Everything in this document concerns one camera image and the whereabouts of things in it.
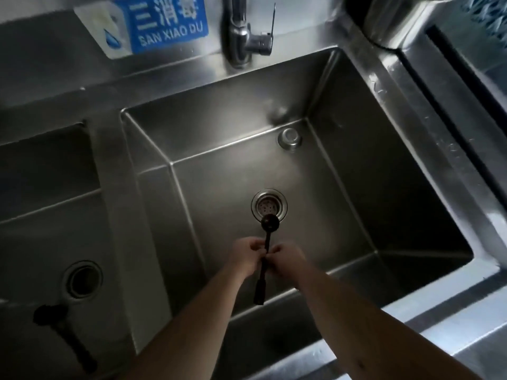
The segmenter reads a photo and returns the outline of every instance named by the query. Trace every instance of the faucet handle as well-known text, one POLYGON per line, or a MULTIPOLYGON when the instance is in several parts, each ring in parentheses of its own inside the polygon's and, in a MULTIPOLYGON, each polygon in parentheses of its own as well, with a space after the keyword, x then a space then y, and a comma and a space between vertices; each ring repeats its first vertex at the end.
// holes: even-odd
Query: faucet handle
POLYGON ((267 34, 250 34, 245 49, 258 53, 262 56, 269 56, 273 50, 273 29, 275 27, 276 3, 273 8, 273 22, 271 23, 271 33, 267 34))

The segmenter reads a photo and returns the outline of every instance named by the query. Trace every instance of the sink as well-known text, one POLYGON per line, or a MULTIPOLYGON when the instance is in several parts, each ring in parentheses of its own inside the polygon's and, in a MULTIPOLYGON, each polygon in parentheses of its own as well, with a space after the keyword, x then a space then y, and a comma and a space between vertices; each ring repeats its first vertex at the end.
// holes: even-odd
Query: sink
MULTIPOLYGON (((122 122, 173 315, 263 236, 385 306, 470 262, 472 251, 350 60, 323 50, 124 110, 122 122), (278 137, 295 130, 301 146, 278 137), (256 201, 271 190, 271 201, 256 201)), ((216 379, 241 379, 318 341, 304 300, 256 277, 237 297, 216 379)))
POLYGON ((4 145, 0 159, 0 377, 85 375, 63 339, 33 322, 37 308, 58 304, 68 305, 68 324, 97 373, 117 371, 134 349, 85 127, 4 145), (100 272, 101 285, 72 297, 69 274, 84 267, 100 272))

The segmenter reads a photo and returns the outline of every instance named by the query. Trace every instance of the faucet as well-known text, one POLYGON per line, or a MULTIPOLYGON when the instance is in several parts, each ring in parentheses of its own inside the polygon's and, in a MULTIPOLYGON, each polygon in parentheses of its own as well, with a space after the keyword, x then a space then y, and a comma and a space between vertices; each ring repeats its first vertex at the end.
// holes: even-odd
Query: faucet
POLYGON ((232 16, 229 24, 230 60, 233 66, 242 67, 250 62, 252 53, 269 56, 273 49, 276 3, 273 9, 271 33, 252 34, 246 22, 246 0, 232 0, 232 16))

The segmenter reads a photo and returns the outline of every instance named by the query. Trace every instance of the sign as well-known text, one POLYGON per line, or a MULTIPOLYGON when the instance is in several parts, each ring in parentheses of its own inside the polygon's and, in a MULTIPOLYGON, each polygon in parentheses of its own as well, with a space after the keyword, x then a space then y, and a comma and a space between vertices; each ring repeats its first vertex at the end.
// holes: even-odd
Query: sign
POLYGON ((111 0, 74 9, 111 59, 208 34, 204 0, 111 0))

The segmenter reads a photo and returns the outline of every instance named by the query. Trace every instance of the metal container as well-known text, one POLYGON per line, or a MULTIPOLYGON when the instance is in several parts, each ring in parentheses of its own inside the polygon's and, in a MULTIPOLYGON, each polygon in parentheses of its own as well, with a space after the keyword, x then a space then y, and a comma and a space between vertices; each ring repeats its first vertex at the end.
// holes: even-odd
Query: metal container
POLYGON ((387 49, 408 48, 449 1, 373 0, 364 20, 364 34, 387 49))

